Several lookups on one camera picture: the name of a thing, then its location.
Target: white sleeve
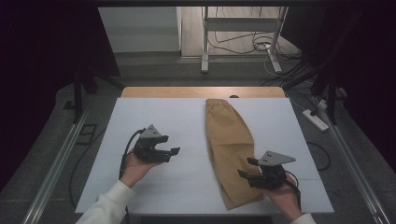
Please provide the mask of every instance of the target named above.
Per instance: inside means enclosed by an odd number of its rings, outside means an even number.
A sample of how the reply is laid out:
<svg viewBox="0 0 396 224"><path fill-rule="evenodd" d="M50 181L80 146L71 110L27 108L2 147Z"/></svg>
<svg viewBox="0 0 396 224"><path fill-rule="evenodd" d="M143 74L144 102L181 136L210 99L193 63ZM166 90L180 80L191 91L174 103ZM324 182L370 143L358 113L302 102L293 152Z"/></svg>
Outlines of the white sleeve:
<svg viewBox="0 0 396 224"><path fill-rule="evenodd" d="M310 213L303 214L290 224L317 224Z"/></svg>
<svg viewBox="0 0 396 224"><path fill-rule="evenodd" d="M134 191L117 181L105 194L98 197L77 223L119 224L125 216L125 206L134 197Z"/></svg>

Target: tan pants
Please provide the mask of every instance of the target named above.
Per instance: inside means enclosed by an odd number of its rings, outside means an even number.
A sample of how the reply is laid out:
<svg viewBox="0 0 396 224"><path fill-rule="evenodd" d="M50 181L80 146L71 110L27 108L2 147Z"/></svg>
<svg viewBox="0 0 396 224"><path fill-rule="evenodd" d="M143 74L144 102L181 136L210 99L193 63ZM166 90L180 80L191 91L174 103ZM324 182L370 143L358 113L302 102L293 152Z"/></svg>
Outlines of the tan pants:
<svg viewBox="0 0 396 224"><path fill-rule="evenodd" d="M206 100L206 136L226 207L232 209L261 199L262 193L251 188L237 172L260 173L259 167L247 162L247 157L254 158L254 141L248 126L227 101Z"/></svg>

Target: power strip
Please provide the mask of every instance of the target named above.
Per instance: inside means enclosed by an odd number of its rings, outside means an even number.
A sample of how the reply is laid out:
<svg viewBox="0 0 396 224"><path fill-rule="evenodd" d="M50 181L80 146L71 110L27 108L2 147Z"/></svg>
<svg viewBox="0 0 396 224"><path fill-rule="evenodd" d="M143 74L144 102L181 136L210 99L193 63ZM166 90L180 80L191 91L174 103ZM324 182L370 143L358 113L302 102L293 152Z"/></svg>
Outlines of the power strip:
<svg viewBox="0 0 396 224"><path fill-rule="evenodd" d="M311 115L311 110L307 109L303 112L304 116L309 119L317 128L320 129L321 132L326 131L329 129L329 126L327 126L326 123L324 123L320 118L318 118L316 115L312 116Z"/></svg>

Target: white tabletop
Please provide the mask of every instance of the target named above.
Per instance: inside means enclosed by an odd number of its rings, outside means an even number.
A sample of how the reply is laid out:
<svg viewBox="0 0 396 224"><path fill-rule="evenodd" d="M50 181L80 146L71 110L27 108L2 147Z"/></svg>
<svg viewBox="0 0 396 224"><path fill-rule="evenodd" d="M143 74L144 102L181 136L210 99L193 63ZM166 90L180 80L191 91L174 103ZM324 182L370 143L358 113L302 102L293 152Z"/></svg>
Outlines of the white tabletop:
<svg viewBox="0 0 396 224"><path fill-rule="evenodd" d="M203 98L120 98L102 145L79 200L77 213L85 212L118 179L121 155L131 135L150 124L167 143L156 146L180 147L170 162L154 167L135 187L128 204L138 215L271 215L278 213L268 199L227 210L219 182L208 157ZM303 212L333 212L317 168L287 98L226 99L250 129L255 156L266 150L292 156L284 164L300 182Z"/></svg>

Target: hand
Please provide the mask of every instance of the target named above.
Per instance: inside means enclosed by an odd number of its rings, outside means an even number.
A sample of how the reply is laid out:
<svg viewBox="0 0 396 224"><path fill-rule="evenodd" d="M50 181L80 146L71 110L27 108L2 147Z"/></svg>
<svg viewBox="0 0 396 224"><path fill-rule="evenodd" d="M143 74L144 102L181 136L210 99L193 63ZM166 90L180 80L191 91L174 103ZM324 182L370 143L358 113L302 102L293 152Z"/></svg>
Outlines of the hand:
<svg viewBox="0 0 396 224"><path fill-rule="evenodd" d="M158 162L144 162L139 160L131 150L125 162L125 169L120 181L129 188L133 187L139 180L145 177L146 173L154 166L159 165Z"/></svg>
<svg viewBox="0 0 396 224"><path fill-rule="evenodd" d="M286 174L287 180L296 185L295 181ZM295 220L297 217L303 215L297 203L297 196L294 189L286 184L283 184L277 189L259 189L262 193L266 194L271 202L279 211L281 211L290 221Z"/></svg>

